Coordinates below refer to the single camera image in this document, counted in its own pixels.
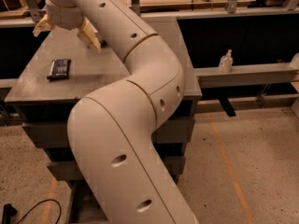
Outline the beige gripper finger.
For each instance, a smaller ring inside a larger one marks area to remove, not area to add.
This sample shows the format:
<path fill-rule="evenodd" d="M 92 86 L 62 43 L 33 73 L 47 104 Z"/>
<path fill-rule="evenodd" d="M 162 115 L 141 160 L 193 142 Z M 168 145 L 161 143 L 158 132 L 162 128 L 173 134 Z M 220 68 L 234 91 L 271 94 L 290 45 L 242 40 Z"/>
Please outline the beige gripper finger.
<path fill-rule="evenodd" d="M 93 30 L 93 26 L 87 19 L 78 27 L 77 37 L 90 49 L 101 50 L 101 44 Z"/>
<path fill-rule="evenodd" d="M 54 28 L 55 24 L 52 22 L 50 17 L 45 14 L 44 17 L 37 23 L 34 28 L 33 34 L 35 37 L 38 37 L 42 32 L 51 31 Z"/>

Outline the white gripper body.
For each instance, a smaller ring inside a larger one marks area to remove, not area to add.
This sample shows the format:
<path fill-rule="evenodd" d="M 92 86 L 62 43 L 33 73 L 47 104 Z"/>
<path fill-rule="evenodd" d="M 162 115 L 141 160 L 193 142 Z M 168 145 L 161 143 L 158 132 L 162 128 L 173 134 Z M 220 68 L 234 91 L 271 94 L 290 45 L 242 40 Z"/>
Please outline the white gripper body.
<path fill-rule="evenodd" d="M 74 3 L 59 4 L 46 0 L 46 12 L 54 25 L 66 30 L 78 28 L 84 22 L 84 16 Z"/>

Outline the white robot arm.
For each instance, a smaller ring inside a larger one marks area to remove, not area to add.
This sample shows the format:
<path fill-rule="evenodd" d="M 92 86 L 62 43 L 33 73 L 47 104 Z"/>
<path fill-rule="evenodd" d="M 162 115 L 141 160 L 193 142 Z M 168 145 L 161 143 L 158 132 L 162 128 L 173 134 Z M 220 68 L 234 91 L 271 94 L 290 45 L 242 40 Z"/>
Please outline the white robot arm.
<path fill-rule="evenodd" d="M 199 224 L 157 154 L 152 134 L 178 108 L 185 68 L 176 53 L 120 0 L 46 0 L 36 26 L 101 35 L 129 75 L 81 98 L 67 122 L 69 146 L 109 224 Z"/>

